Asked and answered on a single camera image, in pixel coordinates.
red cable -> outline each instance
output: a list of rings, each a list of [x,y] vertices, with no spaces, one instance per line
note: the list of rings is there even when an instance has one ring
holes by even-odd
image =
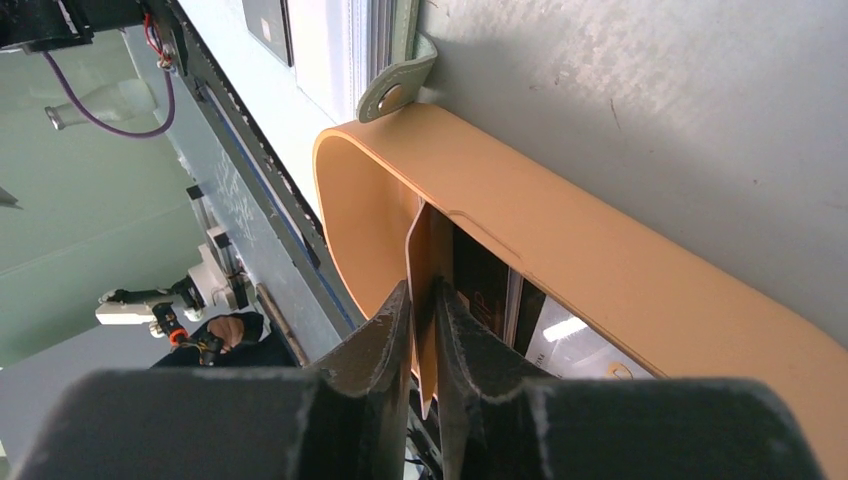
[[[147,44],[150,45],[150,48],[153,49],[160,57],[164,58],[165,56],[162,54],[162,49],[156,46],[153,43],[153,39],[150,38],[150,14],[144,14],[144,38],[147,39]]]

machine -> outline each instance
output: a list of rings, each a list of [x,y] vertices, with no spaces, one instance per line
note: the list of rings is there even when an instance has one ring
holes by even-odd
[[[160,66],[184,73],[179,25],[190,27],[171,12],[176,4],[0,0],[0,49],[47,52],[152,22]],[[197,68],[214,69],[199,58]],[[189,193],[202,199],[199,189]],[[201,363],[213,365],[221,340],[192,339],[169,302],[179,297],[194,312],[246,305],[246,279],[226,234],[203,209],[195,213],[207,232],[201,266],[167,289],[110,292],[98,318],[155,322],[153,333],[198,348]],[[370,321],[305,369],[88,377],[54,410],[14,478],[393,479],[407,439],[430,478],[822,478],[799,426],[762,385],[557,380],[481,326],[447,282],[431,291],[438,399],[426,424],[415,410],[403,281]]]
[[[187,189],[195,219],[203,228],[206,243],[198,246],[201,263],[188,270],[188,275],[169,288],[128,291],[112,290],[100,298],[95,314],[103,325],[136,325],[147,323],[153,336],[161,337],[155,306],[167,302],[182,303],[186,317],[192,322],[203,318],[207,306],[239,310],[248,306],[250,281],[238,253],[227,233],[217,224],[206,204],[200,187]]]

black jacket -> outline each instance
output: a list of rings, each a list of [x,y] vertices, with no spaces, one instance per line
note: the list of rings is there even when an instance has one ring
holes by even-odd
[[[262,330],[264,318],[259,313],[230,313],[226,316],[235,317],[244,322],[245,331],[254,329]],[[198,338],[202,332],[205,332],[209,321],[201,325],[192,334],[192,338]],[[288,349],[276,331],[272,331],[259,343],[237,345],[231,352],[222,353],[215,360],[215,367],[293,367],[295,365]],[[200,352],[196,348],[178,348],[165,355],[152,368],[158,367],[200,367]]]

purple cable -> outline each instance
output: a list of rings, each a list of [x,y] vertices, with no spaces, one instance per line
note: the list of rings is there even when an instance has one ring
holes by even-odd
[[[80,102],[79,98],[77,98],[73,89],[71,89],[71,84],[68,83],[68,79],[65,78],[65,74],[62,73],[62,69],[59,68],[59,64],[56,63],[56,60],[53,59],[53,56],[48,52],[43,52],[44,58],[47,60],[47,63],[50,64],[50,68],[53,69],[53,73],[56,75],[56,79],[59,80],[59,84],[62,85],[62,89],[65,91],[65,94],[68,96],[68,100],[77,107],[77,110],[82,114],[83,117],[87,118],[88,121],[97,125],[98,127],[106,130],[109,133],[113,133],[115,135],[119,135],[121,137],[127,138],[137,138],[137,139],[145,139],[145,138],[153,138],[157,135],[161,135],[165,133],[169,128],[171,128],[171,124],[174,123],[174,114],[176,113],[176,102],[174,101],[174,85],[171,83],[171,74],[165,70],[165,87],[168,89],[168,117],[165,118],[165,123],[160,125],[155,130],[151,130],[149,132],[135,133],[135,132],[125,132],[123,130],[119,130],[111,125],[103,123],[92,115],[91,112],[86,110],[85,105]]]

